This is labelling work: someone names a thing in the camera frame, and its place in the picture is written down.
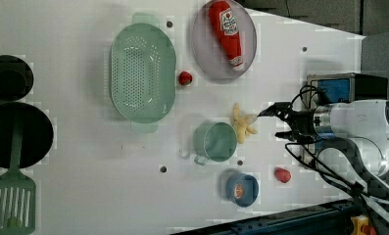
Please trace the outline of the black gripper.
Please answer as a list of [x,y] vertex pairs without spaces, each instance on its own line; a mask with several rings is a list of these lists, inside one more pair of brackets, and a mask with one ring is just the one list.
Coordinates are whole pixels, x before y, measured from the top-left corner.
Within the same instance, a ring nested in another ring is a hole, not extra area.
[[312,111],[292,111],[290,102],[275,102],[258,114],[258,117],[285,118],[289,115],[291,130],[276,132],[275,137],[298,144],[309,144],[316,135],[314,129],[314,113]]

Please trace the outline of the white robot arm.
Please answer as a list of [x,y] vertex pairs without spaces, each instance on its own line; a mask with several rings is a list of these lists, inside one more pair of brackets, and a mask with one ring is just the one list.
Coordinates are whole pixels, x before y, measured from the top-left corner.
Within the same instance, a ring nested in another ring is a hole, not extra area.
[[278,138],[306,147],[316,146],[317,170],[378,199],[389,199],[389,184],[381,177],[389,170],[389,101],[360,100],[295,111],[290,102],[276,102],[260,112],[277,117],[288,131]]

